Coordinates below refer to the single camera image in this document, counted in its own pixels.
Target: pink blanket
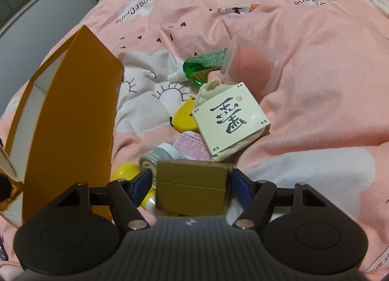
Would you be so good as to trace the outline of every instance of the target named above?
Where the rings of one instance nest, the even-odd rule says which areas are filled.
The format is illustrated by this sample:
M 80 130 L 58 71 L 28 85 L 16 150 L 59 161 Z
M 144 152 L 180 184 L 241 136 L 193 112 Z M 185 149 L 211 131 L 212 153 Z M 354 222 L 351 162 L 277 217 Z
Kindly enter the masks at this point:
M 81 24 L 125 66 L 112 169 L 178 137 L 169 117 L 196 87 L 169 84 L 167 75 L 184 59 L 226 47 L 233 34 L 273 48 L 282 72 L 260 101 L 270 135 L 237 167 L 280 186 L 306 181 L 332 200 L 366 231 L 361 271 L 380 279 L 389 268 L 388 7 L 388 0 L 100 1 Z M 93 58 L 88 48 L 85 55 Z M 15 98 L 0 122 L 3 140 Z M 228 220 L 240 211 L 233 201 Z

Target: chinese calligraphy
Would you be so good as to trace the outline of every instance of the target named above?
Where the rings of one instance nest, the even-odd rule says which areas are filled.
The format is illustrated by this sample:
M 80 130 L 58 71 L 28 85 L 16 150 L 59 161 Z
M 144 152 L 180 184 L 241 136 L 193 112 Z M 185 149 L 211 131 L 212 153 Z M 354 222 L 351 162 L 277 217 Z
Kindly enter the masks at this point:
M 215 111 L 216 109 L 219 109 L 221 111 L 221 113 L 216 116 L 217 119 L 216 123 L 222 124 L 224 122 L 228 122 L 226 128 L 226 132 L 228 134 L 231 134 L 232 132 L 236 131 L 243 124 L 247 124 L 245 120 L 242 120 L 237 115 L 237 113 L 242 110 L 239 108 L 239 105 L 235 103 L 232 107 L 231 103 L 229 103 L 229 101 L 232 99 L 233 99 L 232 97 L 228 97 L 218 106 L 209 109 L 210 111 Z

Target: brown box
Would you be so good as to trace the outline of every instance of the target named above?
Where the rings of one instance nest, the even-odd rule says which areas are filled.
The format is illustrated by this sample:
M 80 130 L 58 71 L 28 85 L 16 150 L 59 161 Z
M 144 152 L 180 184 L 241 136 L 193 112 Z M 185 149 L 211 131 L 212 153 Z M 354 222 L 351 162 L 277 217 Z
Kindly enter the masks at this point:
M 187 216 L 223 215 L 230 200 L 232 163 L 159 161 L 156 208 Z

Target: pink label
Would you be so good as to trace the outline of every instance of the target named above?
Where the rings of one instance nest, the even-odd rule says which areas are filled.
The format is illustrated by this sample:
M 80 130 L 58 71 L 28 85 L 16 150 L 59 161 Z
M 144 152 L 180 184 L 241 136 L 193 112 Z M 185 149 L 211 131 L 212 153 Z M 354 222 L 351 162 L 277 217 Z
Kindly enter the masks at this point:
M 174 142 L 173 147 L 183 159 L 195 161 L 210 161 L 212 159 L 202 136 L 192 131 L 182 133 Z

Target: open orange cardboard box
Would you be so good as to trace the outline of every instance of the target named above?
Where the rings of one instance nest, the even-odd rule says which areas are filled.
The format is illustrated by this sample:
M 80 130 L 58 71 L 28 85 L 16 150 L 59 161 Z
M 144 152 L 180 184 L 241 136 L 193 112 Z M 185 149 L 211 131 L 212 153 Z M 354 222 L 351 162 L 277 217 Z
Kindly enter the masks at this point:
M 14 200 L 2 216 L 16 227 L 76 182 L 109 182 L 123 65 L 82 26 L 27 84 L 5 152 Z M 93 212 L 110 218 L 108 207 Z

